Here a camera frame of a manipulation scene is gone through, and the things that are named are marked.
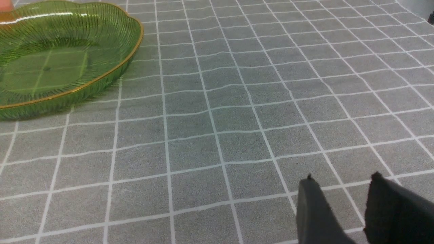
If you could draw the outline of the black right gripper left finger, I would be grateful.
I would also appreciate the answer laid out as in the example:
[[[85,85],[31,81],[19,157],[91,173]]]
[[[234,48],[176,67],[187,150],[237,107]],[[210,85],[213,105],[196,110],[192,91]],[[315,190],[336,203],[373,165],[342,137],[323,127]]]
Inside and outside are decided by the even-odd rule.
[[[299,182],[296,224],[299,244],[355,243],[338,223],[311,174]]]

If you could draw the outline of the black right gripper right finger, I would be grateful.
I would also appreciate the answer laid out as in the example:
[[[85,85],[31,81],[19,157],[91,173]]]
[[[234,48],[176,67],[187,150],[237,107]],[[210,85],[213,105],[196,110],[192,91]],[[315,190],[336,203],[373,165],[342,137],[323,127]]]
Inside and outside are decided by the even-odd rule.
[[[370,244],[432,244],[434,204],[379,172],[371,176],[364,233]]]

